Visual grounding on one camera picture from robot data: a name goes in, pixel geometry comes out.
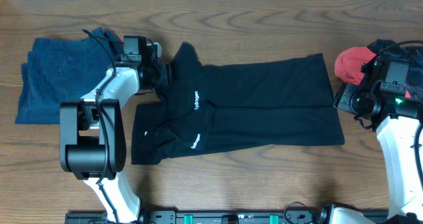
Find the black polo shirt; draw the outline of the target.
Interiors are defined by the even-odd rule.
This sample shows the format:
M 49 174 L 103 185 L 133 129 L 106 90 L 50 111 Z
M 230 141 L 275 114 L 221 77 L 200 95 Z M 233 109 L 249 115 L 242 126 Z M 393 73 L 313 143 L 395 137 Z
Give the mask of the black polo shirt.
M 139 104 L 132 164 L 263 145 L 323 146 L 345 142 L 323 56 L 244 65 L 202 65 L 183 43 L 173 84 L 156 103 Z

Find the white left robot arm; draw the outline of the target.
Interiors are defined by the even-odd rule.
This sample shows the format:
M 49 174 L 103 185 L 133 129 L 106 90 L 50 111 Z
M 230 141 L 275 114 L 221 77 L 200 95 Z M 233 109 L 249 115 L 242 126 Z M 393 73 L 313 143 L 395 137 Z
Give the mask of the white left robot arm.
M 92 188 L 106 213 L 74 223 L 143 223 L 141 200 L 132 190 L 124 166 L 126 138 L 122 109 L 137 93 L 171 85 L 169 64 L 116 62 L 104 79 L 80 99 L 63 102 L 59 111 L 59 160 Z

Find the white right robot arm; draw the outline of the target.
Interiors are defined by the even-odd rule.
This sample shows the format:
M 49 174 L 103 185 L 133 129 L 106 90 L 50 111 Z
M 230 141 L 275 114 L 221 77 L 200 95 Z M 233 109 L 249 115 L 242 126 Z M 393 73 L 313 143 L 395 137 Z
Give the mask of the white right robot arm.
M 343 83 L 334 107 L 375 132 L 389 187 L 387 223 L 422 222 L 422 103 L 382 90 Z

